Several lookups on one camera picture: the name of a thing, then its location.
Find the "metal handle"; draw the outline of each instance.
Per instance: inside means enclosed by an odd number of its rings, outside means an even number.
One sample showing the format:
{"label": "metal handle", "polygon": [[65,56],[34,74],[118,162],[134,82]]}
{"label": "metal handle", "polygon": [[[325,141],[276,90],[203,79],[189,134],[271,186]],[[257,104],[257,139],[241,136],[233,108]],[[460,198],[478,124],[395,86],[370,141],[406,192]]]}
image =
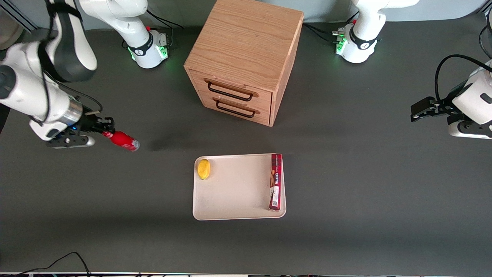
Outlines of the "metal handle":
{"label": "metal handle", "polygon": [[218,93],[218,94],[222,94],[222,95],[225,95],[225,96],[236,98],[236,99],[241,100],[241,101],[251,101],[251,99],[253,98],[253,93],[247,93],[247,94],[249,94],[249,97],[248,98],[244,98],[244,97],[237,96],[237,95],[234,95],[234,94],[230,94],[230,93],[227,93],[227,92],[224,92],[224,91],[213,89],[212,87],[210,87],[210,86],[212,86],[212,82],[208,81],[207,83],[209,84],[208,85],[209,90],[212,91],[212,92]]}
{"label": "metal handle", "polygon": [[238,112],[238,111],[231,110],[231,109],[228,109],[228,108],[224,108],[224,107],[219,106],[218,104],[219,104],[219,103],[222,103],[222,102],[221,102],[221,101],[219,101],[219,100],[216,100],[215,102],[216,102],[216,104],[215,104],[215,105],[217,106],[217,108],[218,108],[218,109],[225,110],[225,111],[227,111],[227,112],[231,112],[231,113],[233,113],[233,114],[237,114],[237,115],[240,115],[240,116],[244,116],[244,117],[246,117],[246,118],[253,118],[253,117],[254,117],[254,114],[256,113],[256,111],[254,111],[254,110],[247,110],[247,111],[252,112],[252,113],[253,113],[252,115],[248,115],[248,114],[240,113],[240,112]]}

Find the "dark gray table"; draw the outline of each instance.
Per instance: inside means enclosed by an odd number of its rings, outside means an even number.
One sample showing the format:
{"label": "dark gray table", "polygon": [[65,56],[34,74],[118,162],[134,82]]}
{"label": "dark gray table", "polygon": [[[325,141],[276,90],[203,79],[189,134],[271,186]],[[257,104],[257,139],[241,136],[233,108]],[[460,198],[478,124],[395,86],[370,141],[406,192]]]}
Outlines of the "dark gray table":
{"label": "dark gray table", "polygon": [[[89,32],[99,68],[72,86],[142,147],[96,136],[91,148],[48,149],[11,112],[0,135],[0,269],[78,251],[99,272],[492,275],[492,142],[451,137],[445,117],[409,117],[433,94],[443,57],[486,61],[484,25],[388,23],[361,65],[303,30],[273,128],[202,107],[183,69],[198,29],[177,31],[170,60],[151,70],[116,32]],[[442,91],[475,68],[449,61]],[[285,155],[285,217],[193,218],[198,156],[268,152]],[[83,268],[72,257],[53,270]]]}

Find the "white tray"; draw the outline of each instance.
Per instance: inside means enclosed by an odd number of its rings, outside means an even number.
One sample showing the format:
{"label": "white tray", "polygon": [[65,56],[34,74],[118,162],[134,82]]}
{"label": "white tray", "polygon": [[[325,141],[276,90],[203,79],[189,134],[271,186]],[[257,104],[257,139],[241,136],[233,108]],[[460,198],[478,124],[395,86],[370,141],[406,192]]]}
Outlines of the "white tray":
{"label": "white tray", "polygon": [[[202,159],[210,161],[210,176],[196,171]],[[281,207],[268,210],[272,154],[206,156],[195,161],[193,216],[198,220],[279,218],[285,215],[282,165]]]}

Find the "red box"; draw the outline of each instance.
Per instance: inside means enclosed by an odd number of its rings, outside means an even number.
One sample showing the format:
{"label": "red box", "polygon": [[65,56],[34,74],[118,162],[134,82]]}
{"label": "red box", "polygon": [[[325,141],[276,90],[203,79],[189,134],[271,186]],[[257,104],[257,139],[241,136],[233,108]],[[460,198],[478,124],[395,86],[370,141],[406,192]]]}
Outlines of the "red box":
{"label": "red box", "polygon": [[270,182],[270,210],[280,210],[282,190],[282,154],[272,154],[272,178]]}

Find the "yellow lemon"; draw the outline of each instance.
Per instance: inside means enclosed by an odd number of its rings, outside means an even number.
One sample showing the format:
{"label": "yellow lemon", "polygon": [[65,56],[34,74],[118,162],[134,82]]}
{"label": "yellow lemon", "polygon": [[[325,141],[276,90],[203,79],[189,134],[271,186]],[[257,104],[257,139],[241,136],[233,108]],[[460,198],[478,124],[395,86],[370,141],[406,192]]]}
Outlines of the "yellow lemon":
{"label": "yellow lemon", "polygon": [[200,179],[205,180],[210,175],[210,162],[207,159],[203,159],[198,163],[197,168],[198,176]]}

